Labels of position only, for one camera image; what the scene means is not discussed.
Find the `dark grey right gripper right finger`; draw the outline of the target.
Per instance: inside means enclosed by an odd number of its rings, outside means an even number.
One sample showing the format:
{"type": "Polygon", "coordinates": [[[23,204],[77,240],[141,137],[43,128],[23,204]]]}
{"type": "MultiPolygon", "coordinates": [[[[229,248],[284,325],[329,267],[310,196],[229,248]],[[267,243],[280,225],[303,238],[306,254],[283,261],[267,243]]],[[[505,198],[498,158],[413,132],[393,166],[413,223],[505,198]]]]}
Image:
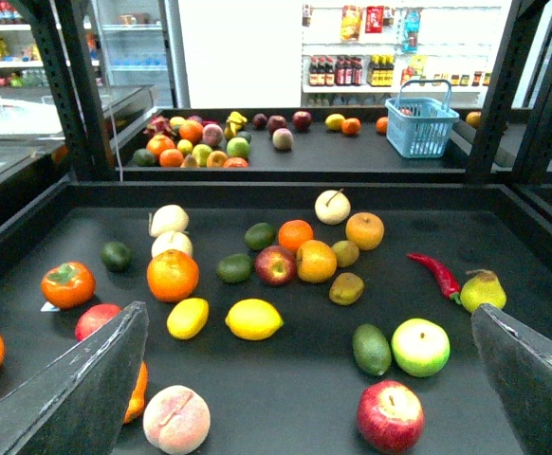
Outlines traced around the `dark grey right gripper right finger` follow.
{"type": "Polygon", "coordinates": [[[552,340],[502,310],[472,314],[475,346],[525,454],[552,454],[552,340]]]}

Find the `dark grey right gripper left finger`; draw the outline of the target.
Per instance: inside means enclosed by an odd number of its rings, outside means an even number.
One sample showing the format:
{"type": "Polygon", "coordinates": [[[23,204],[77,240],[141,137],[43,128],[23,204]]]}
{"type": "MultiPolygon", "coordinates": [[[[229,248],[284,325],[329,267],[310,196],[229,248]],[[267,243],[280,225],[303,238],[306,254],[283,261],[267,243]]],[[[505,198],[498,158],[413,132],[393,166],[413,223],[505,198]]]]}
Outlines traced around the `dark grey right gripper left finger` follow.
{"type": "Polygon", "coordinates": [[[109,454],[144,355],[149,318],[134,301],[0,399],[0,454],[109,454]]]}

